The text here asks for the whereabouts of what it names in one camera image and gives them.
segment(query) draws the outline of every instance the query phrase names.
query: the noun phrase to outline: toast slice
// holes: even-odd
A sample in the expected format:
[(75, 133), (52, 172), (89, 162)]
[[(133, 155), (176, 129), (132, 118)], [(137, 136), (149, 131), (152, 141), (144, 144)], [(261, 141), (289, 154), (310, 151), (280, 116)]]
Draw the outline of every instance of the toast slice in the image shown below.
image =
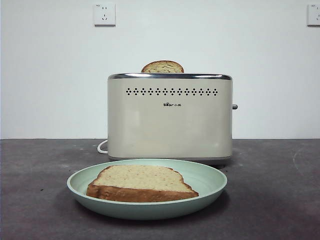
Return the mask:
[(153, 61), (141, 70), (142, 73), (184, 73), (184, 68), (175, 61)]
[(172, 168), (153, 165), (112, 165), (87, 187), (86, 195), (118, 202), (165, 202), (199, 196)]

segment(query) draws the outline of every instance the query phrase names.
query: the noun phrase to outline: dark gray surface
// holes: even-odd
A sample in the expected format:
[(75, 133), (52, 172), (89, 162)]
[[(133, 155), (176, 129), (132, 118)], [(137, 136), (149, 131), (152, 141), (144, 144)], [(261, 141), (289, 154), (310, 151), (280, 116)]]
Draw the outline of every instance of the dark gray surface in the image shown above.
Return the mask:
[(3, 240), (320, 239), (320, 139), (233, 140), (228, 184), (210, 206), (166, 220), (111, 218), (76, 202), (66, 182), (108, 162), (100, 139), (1, 141)]

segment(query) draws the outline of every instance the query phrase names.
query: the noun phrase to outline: toaster power cord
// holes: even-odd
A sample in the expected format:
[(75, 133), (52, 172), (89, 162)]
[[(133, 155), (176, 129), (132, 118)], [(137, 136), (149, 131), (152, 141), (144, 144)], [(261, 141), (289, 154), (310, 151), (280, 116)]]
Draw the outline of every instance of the toaster power cord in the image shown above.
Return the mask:
[(103, 150), (101, 150), (101, 146), (102, 146), (103, 144), (107, 143), (107, 142), (108, 142), (108, 139), (102, 141), (102, 142), (96, 147), (96, 149), (98, 150), (99, 153), (101, 153), (101, 154), (107, 154), (107, 153), (108, 153), (108, 151), (103, 151)]

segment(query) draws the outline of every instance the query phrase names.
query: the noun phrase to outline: bread crust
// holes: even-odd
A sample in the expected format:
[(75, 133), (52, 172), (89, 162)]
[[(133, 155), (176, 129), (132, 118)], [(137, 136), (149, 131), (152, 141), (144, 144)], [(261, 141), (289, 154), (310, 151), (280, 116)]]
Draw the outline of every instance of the bread crust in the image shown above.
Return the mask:
[(153, 62), (150, 62), (149, 64), (145, 65), (141, 72), (142, 73), (166, 73), (166, 71), (150, 71), (150, 69), (153, 67), (153, 66), (157, 66), (157, 64), (165, 64), (165, 65), (174, 65), (174, 67), (176, 67), (178, 70), (176, 71), (177, 73), (184, 73), (185, 70), (184, 68), (177, 62), (175, 61), (171, 61), (171, 60), (159, 60), (159, 61), (153, 61)]
[[(103, 174), (104, 171), (108, 170), (112, 166), (108, 166), (102, 170), (96, 179)], [(189, 199), (193, 197), (198, 197), (199, 194), (194, 191), (191, 186), (184, 182), (182, 175), (177, 172), (181, 178), (180, 181), (184, 184), (190, 192), (180, 192), (180, 191), (169, 191), (169, 190), (154, 190), (154, 189), (136, 189), (136, 188), (126, 188), (108, 185), (95, 185), (95, 180), (93, 180), (87, 187), (86, 195), (93, 198), (117, 201), (117, 202), (131, 202), (131, 203), (153, 203), (153, 202), (166, 202), (181, 199)]]

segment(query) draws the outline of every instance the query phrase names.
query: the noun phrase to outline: plate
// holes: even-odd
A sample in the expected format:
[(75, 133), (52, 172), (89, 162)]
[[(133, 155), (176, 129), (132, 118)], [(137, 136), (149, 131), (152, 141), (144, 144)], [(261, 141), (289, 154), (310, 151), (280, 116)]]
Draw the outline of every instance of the plate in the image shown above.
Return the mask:
[[(162, 202), (123, 202), (94, 198), (86, 195), (88, 184), (100, 171), (112, 165), (154, 165), (169, 167), (183, 176), (184, 182), (199, 196)], [(129, 159), (106, 162), (84, 168), (72, 174), (67, 187), (84, 207), (109, 217), (130, 220), (159, 220), (188, 215), (213, 203), (227, 184), (227, 177), (219, 170), (192, 161), (175, 159)]]

